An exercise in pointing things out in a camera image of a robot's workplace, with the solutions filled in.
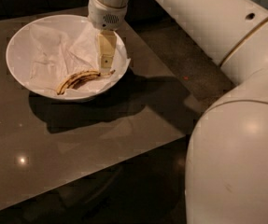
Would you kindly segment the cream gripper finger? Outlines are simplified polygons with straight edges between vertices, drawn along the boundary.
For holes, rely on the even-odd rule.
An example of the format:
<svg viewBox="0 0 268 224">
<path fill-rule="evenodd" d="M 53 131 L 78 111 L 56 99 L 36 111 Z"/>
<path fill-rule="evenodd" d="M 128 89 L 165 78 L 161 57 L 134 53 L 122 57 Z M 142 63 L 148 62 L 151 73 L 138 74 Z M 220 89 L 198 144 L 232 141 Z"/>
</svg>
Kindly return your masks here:
<svg viewBox="0 0 268 224">
<path fill-rule="evenodd" d="M 114 60 L 117 37 L 113 31 L 102 30 L 97 36 L 98 64 L 101 71 L 108 72 Z"/>
</svg>

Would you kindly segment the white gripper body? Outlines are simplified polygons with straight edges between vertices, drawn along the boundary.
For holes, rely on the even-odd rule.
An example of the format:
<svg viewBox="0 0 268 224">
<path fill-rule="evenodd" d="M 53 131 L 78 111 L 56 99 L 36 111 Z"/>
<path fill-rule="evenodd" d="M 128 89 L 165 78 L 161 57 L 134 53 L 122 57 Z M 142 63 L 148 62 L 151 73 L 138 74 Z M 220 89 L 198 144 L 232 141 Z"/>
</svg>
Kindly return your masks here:
<svg viewBox="0 0 268 224">
<path fill-rule="evenodd" d="M 128 0 L 89 0 L 88 18 L 99 30 L 118 30 L 127 13 Z"/>
</svg>

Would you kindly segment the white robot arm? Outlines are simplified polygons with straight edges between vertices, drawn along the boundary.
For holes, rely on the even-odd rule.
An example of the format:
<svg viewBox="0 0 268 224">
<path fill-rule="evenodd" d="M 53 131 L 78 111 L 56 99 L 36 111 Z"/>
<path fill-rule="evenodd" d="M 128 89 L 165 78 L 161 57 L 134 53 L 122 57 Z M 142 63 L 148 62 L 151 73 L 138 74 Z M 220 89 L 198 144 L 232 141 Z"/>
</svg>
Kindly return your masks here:
<svg viewBox="0 0 268 224">
<path fill-rule="evenodd" d="M 268 224 L 268 10 L 251 0 L 156 0 L 234 89 L 203 113 L 185 164 L 187 224 Z M 90 0 L 115 30 L 128 0 Z"/>
</svg>

